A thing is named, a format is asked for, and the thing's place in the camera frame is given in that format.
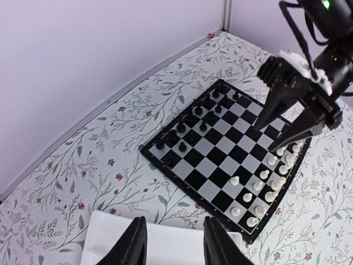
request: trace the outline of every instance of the leaf pattern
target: leaf pattern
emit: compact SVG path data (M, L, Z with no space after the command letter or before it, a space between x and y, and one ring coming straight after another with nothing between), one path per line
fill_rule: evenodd
M93 210L202 229L209 213L140 156L143 144L223 78L264 102L268 53L227 33L129 91L44 159L0 205L0 264L79 264ZM353 110L315 137L258 239L255 264L353 264ZM285 113L293 121L302 107Z

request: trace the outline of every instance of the green light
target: green light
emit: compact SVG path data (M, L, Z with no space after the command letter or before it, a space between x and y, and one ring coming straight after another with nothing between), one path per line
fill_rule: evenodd
M329 0L323 0L323 1L322 1L322 4L324 5L324 7L325 7L327 10L329 10L330 5L331 5Z

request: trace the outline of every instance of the black cable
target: black cable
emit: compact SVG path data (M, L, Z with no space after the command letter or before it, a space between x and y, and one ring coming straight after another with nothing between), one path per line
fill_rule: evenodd
M311 55L309 52L308 43L306 42L302 32L299 30L295 21L293 20L292 16L290 15L290 13L288 11L288 7L291 7L291 8L302 8L302 7L299 4L293 4L293 3L288 3L285 1L280 1L280 8L281 8L282 14L285 17L285 19L287 20L288 25L291 27L291 29L294 33L294 36L296 37L296 39L299 43L299 46L302 49L302 51L308 61L309 68L310 68L310 71L311 71L313 78L315 80L317 80L318 75L316 74L313 59L311 58Z

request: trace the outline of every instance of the white chess piece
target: white chess piece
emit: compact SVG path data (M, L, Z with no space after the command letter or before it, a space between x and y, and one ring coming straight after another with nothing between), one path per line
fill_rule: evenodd
M247 226L254 227L259 223L259 219L256 217L249 217L247 220Z
M269 170L264 170L260 173L260 178L261 179L267 179L267 177L269 176L270 171Z
M233 216L238 216L240 214L241 210L238 207L233 207L231 210L231 213Z
M287 169L287 167L285 165L283 165L283 166L280 166L279 172L280 172L281 175L285 175L285 174L288 173L288 169Z
M259 191L263 188L263 186L264 186L264 182L258 181L258 182L254 183L253 188L254 188L254 190Z
M238 176L232 177L232 178L231 178L231 184L232 184L233 186L238 185L238 184L239 184L239 177L238 177Z
M259 216L263 216L266 213L266 208L263 205L256 206L255 213Z
M273 190L280 190L282 188L282 185L278 180L275 180L271 182L271 188Z
M243 196L243 200L246 202L246 203L249 203L253 198L253 194L252 193L246 193L244 194Z
M274 166L277 160L278 160L278 157L274 156L273 158L269 158L268 163L270 166Z

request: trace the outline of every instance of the white wall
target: white wall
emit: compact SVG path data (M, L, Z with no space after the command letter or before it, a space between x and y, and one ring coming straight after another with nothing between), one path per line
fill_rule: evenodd
M221 27L223 0L0 1L0 194L118 90Z

